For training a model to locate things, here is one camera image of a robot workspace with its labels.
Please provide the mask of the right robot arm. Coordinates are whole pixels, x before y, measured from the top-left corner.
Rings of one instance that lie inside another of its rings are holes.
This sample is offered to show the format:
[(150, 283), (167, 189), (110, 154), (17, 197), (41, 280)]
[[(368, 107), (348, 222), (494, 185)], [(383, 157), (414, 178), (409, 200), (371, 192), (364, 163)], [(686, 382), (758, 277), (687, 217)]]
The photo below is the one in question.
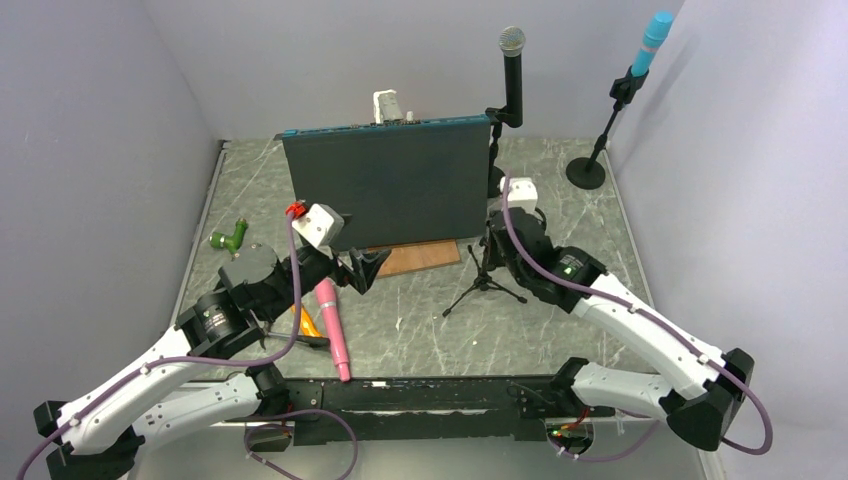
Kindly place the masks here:
[(730, 442), (727, 431), (750, 396), (755, 361), (748, 352), (722, 350), (676, 326), (584, 250), (554, 246), (543, 222), (521, 208), (491, 212), (487, 238), (495, 266), (506, 268), (519, 286), (612, 334), (654, 370), (622, 371), (571, 358), (550, 391), (557, 411), (611, 407), (660, 420), (700, 450)]

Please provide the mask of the pink microphone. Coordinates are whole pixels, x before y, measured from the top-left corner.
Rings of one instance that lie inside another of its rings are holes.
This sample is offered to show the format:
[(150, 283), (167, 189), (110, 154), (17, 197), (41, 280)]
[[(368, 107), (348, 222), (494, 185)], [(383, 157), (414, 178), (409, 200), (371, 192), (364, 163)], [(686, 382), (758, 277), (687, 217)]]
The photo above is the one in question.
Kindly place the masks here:
[(352, 380), (349, 354), (338, 311), (337, 295), (330, 279), (322, 280), (314, 289), (320, 314), (330, 342), (333, 364), (342, 382)]

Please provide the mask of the black round base mic stand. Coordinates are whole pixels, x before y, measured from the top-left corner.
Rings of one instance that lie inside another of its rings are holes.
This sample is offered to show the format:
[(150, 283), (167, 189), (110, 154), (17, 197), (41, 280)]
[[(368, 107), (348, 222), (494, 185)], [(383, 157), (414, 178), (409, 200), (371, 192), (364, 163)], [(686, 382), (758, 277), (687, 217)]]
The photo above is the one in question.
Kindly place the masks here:
[(510, 128), (519, 128), (523, 125), (523, 115), (514, 113), (509, 106), (501, 108), (487, 108), (486, 116), (490, 121), (491, 138), (488, 147), (488, 184), (487, 197), (489, 199), (496, 198), (500, 195), (501, 180), (504, 177), (504, 172), (501, 168), (495, 165), (499, 154), (499, 140), (503, 133), (504, 126)]

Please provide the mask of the black handheld microphone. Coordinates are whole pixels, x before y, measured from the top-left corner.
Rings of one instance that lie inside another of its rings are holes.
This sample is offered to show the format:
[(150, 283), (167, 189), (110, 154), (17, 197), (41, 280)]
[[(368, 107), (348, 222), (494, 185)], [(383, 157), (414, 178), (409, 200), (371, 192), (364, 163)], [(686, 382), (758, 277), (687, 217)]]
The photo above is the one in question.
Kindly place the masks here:
[(506, 27), (498, 45), (503, 54), (506, 104), (502, 108), (503, 122), (511, 128), (523, 124), (522, 50), (526, 43), (524, 32), (516, 26)]

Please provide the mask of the black tripod shock mount stand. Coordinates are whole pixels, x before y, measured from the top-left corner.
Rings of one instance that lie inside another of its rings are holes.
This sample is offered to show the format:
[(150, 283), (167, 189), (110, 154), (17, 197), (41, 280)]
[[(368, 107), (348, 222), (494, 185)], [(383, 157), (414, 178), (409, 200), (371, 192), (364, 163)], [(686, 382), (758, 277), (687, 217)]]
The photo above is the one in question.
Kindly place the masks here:
[(469, 253), (476, 269), (476, 276), (472, 280), (471, 285), (442, 312), (443, 318), (448, 317), (458, 304), (474, 291), (502, 292), (508, 294), (520, 304), (528, 303), (528, 300), (524, 296), (521, 296), (498, 283), (491, 275), (493, 271), (503, 265), (503, 262), (502, 255), (497, 250), (497, 246), (493, 240), (490, 224), (486, 225), (485, 233), (480, 237), (477, 245), (481, 248), (480, 255), (475, 254), (473, 246), (469, 245), (467, 247), (467, 252)]

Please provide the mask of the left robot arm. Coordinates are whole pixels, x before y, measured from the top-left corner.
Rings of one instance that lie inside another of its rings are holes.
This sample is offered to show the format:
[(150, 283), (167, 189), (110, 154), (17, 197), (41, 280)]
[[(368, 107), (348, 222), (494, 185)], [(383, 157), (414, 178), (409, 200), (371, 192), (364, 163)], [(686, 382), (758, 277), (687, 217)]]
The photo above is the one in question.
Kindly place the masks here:
[(351, 249), (342, 259), (332, 242), (345, 222), (321, 204), (288, 213), (288, 257), (263, 244), (241, 249), (219, 269), (216, 287), (139, 358), (76, 400), (39, 405), (37, 453), (49, 475), (118, 479), (143, 450), (221, 421), (288, 413), (292, 401), (276, 357), (237, 354), (262, 340), (283, 313), (300, 312), (303, 295), (323, 280), (370, 289), (388, 252)]

